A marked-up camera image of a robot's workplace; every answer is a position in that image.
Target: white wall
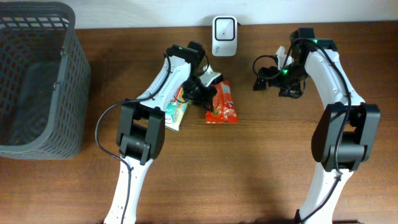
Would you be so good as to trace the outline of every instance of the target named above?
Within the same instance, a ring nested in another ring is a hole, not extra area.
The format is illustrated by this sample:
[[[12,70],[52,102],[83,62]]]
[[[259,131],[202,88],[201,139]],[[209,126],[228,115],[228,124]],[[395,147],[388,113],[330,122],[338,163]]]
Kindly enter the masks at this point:
[[[59,1],[75,11],[76,28],[209,26],[221,14],[234,15],[241,24],[398,19],[398,0]]]

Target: red package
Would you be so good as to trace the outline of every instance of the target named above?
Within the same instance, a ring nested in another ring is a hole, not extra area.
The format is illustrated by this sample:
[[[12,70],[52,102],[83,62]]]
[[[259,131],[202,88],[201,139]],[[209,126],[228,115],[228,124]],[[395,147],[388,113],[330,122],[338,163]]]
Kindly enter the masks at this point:
[[[217,94],[213,97],[214,111],[206,113],[206,123],[238,122],[230,86],[229,81],[222,81],[214,86],[217,89]]]

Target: wooden table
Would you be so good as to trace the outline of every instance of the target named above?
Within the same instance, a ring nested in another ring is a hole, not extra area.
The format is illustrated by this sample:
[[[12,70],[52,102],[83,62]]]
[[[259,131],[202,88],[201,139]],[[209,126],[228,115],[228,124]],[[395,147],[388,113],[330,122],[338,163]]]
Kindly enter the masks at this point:
[[[205,111],[189,106],[180,132],[167,130],[138,203],[141,223],[249,223],[291,219],[307,197],[315,162],[310,142],[323,113],[308,79],[299,100],[278,89],[252,91],[251,66],[262,54],[289,46],[298,27],[332,38],[356,91],[377,103],[382,119],[368,162],[347,183],[334,220],[398,220],[398,23],[281,24],[238,27],[234,57],[211,54],[211,27],[78,30],[93,83],[83,149],[63,161],[0,159],[0,223],[100,223],[111,206],[119,162],[94,142],[100,114],[135,98],[159,72],[172,44],[202,43],[211,64],[231,81],[239,124],[206,124]],[[259,64],[270,66],[270,60]],[[104,147],[115,145],[119,110],[103,122]]]

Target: plastic bin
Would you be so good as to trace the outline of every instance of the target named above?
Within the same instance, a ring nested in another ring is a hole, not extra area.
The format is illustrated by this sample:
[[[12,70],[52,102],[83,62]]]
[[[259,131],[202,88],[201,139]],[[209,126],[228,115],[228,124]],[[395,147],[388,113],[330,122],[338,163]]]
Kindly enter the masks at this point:
[[[80,151],[91,72],[74,27],[63,3],[0,3],[0,156]]]

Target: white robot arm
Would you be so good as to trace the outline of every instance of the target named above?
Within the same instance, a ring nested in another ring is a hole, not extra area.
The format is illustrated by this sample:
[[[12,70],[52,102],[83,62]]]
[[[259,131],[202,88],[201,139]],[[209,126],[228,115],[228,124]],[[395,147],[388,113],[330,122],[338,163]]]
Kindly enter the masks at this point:
[[[295,223],[332,224],[345,183],[370,156],[380,111],[376,105],[367,105],[355,92],[332,40],[316,39],[312,28],[299,28],[290,39],[292,45],[287,55],[280,47],[276,56],[269,56],[276,59],[278,67],[254,71],[257,80],[253,90],[264,90],[268,83],[280,88],[279,96],[299,98],[305,91],[305,79],[312,77],[325,112],[312,137],[312,154],[317,162],[314,178],[306,201],[297,210]],[[294,60],[288,56],[291,50]],[[356,128],[354,132],[340,133],[345,121]]]
[[[205,87],[196,76],[205,56],[203,47],[194,42],[190,42],[188,47],[174,45],[167,49],[165,56],[164,65],[150,87],[136,100],[117,104],[122,105],[116,136],[121,166],[112,206],[104,221],[106,224],[136,222],[137,203],[145,174],[163,146],[164,111],[178,88],[183,87],[185,100],[208,110],[213,109],[212,99],[216,89]],[[148,127],[135,124],[134,120],[138,119],[147,119]]]

